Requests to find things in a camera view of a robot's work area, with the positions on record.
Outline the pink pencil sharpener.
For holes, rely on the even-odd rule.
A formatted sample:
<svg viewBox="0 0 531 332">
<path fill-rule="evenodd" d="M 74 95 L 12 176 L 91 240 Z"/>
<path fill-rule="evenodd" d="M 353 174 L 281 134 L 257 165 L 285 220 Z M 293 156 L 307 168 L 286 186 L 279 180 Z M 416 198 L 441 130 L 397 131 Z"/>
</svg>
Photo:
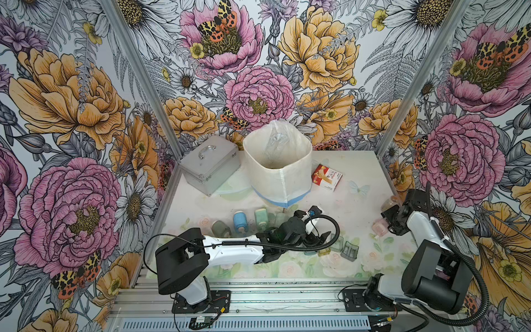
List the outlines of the pink pencil sharpener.
<svg viewBox="0 0 531 332">
<path fill-rule="evenodd" d="M 389 223 L 385 219 L 378 219 L 371 228 L 377 237 L 383 237 L 389 232 Z"/>
</svg>

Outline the teal square pencil sharpener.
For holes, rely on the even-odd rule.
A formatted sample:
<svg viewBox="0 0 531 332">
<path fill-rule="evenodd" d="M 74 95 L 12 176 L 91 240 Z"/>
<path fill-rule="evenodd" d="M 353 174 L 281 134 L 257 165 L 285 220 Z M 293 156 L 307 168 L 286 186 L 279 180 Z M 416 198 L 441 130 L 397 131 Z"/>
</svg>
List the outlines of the teal square pencil sharpener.
<svg viewBox="0 0 531 332">
<path fill-rule="evenodd" d="M 263 207 L 255 210 L 255 222 L 258 231 L 265 231 L 269 226 L 268 211 Z"/>
</svg>

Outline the silver aluminium case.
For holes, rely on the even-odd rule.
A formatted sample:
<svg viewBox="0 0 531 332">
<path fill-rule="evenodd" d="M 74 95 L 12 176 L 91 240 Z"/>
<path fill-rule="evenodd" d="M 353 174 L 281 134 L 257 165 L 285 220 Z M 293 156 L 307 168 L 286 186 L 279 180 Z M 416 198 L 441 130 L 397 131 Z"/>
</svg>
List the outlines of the silver aluminium case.
<svg viewBox="0 0 531 332">
<path fill-rule="evenodd" d="M 211 136 L 181 161 L 188 184 L 211 196 L 241 166 L 239 148 L 220 136 Z"/>
</svg>

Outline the translucent yellow shavings tray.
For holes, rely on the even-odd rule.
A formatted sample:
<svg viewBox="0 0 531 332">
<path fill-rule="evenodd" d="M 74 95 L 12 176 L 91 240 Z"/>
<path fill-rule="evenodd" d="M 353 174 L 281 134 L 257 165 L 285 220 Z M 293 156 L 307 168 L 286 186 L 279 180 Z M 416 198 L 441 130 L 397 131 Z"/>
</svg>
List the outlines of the translucent yellow shavings tray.
<svg viewBox="0 0 531 332">
<path fill-rule="evenodd" d="M 322 250 L 318 250 L 317 254 L 318 254 L 319 257 L 322 257 L 322 256 L 329 255 L 330 252 L 331 252 L 330 248 L 325 248 L 325 249 L 322 249 Z"/>
</svg>

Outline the grey-green pencil sharpener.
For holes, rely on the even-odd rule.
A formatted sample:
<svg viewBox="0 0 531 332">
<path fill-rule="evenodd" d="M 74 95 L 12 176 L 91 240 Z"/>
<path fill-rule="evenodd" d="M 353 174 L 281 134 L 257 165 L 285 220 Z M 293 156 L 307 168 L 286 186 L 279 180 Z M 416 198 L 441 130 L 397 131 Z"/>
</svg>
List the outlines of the grey-green pencil sharpener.
<svg viewBox="0 0 531 332">
<path fill-rule="evenodd" d="M 282 226 L 283 223 L 285 223 L 286 221 L 288 221 L 290 218 L 290 216 L 286 213 L 283 213 L 283 212 L 279 212 L 275 215 L 275 222 L 274 222 L 274 227 L 276 228 L 279 228 Z"/>
</svg>

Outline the red white bandage box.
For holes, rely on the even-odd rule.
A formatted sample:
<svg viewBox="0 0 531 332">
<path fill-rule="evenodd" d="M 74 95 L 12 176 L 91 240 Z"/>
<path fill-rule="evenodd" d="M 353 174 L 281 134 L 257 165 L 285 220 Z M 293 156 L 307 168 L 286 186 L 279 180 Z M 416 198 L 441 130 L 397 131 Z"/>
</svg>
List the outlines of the red white bandage box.
<svg viewBox="0 0 531 332">
<path fill-rule="evenodd" d="M 343 173 L 319 164 L 312 174 L 312 182 L 321 188 L 334 192 L 342 177 Z"/>
</svg>

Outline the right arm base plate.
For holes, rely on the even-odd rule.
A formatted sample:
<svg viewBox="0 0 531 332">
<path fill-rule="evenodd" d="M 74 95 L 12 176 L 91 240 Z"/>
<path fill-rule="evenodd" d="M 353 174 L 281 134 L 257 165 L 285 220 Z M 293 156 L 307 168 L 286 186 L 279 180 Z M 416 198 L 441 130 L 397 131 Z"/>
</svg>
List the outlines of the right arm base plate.
<svg viewBox="0 0 531 332">
<path fill-rule="evenodd" d="M 341 292 L 340 300 L 346 312 L 394 312 L 400 311 L 387 297 L 366 289 L 346 289 Z"/>
</svg>

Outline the white lined trash bin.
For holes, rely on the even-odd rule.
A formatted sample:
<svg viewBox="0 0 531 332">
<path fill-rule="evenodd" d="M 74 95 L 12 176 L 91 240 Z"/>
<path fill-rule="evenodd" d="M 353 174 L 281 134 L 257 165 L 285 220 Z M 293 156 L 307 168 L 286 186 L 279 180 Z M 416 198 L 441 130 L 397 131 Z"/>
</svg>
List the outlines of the white lined trash bin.
<svg viewBox="0 0 531 332">
<path fill-rule="evenodd" d="M 288 208 L 311 191 L 313 146 L 294 125 L 274 120 L 248 134 L 243 149 L 250 184 L 265 201 Z"/>
</svg>

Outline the clear teal shavings tray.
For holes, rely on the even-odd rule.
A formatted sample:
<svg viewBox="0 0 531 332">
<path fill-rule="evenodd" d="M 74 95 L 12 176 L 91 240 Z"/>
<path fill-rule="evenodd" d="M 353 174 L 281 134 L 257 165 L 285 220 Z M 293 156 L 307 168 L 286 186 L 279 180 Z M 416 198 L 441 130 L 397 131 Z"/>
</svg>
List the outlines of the clear teal shavings tray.
<svg viewBox="0 0 531 332">
<path fill-rule="evenodd" d="M 338 239 L 334 242 L 334 244 L 330 247 L 330 249 L 333 252 L 341 253 L 344 248 L 344 238 L 343 236 L 339 236 Z"/>
</svg>

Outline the blue pencil sharpener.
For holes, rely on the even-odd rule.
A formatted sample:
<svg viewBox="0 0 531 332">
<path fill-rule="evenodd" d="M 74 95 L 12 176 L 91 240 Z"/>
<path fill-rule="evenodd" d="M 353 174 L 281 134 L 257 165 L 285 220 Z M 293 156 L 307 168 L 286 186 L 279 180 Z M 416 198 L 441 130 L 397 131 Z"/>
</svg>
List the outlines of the blue pencil sharpener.
<svg viewBox="0 0 531 332">
<path fill-rule="evenodd" d="M 243 211 L 236 211 L 233 215 L 233 224 L 237 233 L 245 234 L 248 231 L 248 220 Z"/>
</svg>

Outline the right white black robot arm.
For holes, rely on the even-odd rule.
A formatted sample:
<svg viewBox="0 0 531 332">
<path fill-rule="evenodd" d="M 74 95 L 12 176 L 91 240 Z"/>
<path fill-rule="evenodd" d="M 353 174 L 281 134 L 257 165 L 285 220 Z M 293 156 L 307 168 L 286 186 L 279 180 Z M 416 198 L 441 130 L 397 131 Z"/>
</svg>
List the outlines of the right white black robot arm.
<svg viewBox="0 0 531 332">
<path fill-rule="evenodd" d="M 390 233 L 411 234 L 417 250 L 401 278 L 379 273 L 369 280 L 363 298 L 370 310 L 415 306 L 426 322 L 458 327 L 475 325 L 488 313 L 486 283 L 472 259 L 442 230 L 431 207 L 430 184 L 424 190 L 409 190 L 405 201 L 382 212 L 382 218 Z M 478 284 L 480 304 L 469 317 L 453 319 L 452 315 L 463 308 L 472 281 Z"/>
</svg>

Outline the small glass jar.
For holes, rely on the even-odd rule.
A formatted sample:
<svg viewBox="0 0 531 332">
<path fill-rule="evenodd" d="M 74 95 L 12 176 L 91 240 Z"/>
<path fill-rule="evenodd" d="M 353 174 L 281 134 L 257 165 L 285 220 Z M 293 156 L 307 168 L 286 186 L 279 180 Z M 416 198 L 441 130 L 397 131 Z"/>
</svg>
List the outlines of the small glass jar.
<svg viewBox="0 0 531 332">
<path fill-rule="evenodd" d="M 385 212 L 394 206 L 401 207 L 401 205 L 402 201 L 399 196 L 391 196 L 381 205 L 381 212 Z"/>
</svg>

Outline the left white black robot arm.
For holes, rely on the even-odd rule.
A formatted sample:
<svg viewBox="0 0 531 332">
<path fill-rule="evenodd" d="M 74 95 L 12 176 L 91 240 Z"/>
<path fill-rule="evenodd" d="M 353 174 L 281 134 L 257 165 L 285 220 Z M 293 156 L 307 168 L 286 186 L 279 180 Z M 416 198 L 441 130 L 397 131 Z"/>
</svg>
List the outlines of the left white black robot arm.
<svg viewBox="0 0 531 332">
<path fill-rule="evenodd" d="M 210 285 L 203 272 L 228 264 L 268 264 L 284 253 L 318 252 L 330 248 L 340 237 L 340 224 L 317 207 L 297 210 L 279 227 L 245 238 L 217 238 L 190 228 L 155 251 L 158 293 L 177 294 L 189 306 L 211 300 Z"/>
</svg>

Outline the grey translucent shavings tray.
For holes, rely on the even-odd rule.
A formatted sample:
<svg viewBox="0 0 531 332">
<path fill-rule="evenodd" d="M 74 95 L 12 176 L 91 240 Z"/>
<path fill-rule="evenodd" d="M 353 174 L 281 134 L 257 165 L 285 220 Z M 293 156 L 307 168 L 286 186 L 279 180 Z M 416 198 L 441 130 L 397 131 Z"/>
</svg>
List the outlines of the grey translucent shavings tray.
<svg viewBox="0 0 531 332">
<path fill-rule="evenodd" d="M 351 242 L 346 242 L 340 256 L 348 261 L 354 262 L 358 258 L 359 247 Z"/>
</svg>

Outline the dark green pencil sharpener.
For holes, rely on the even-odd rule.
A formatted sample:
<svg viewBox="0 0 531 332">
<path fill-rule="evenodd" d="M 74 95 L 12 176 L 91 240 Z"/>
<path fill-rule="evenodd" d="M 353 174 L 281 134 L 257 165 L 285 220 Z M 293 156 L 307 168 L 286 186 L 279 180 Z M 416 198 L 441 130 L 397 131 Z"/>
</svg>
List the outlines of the dark green pencil sharpener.
<svg viewBox="0 0 531 332">
<path fill-rule="evenodd" d="M 232 231 L 230 227 L 223 221 L 217 220 L 211 226 L 212 233 L 218 238 L 231 238 Z"/>
</svg>

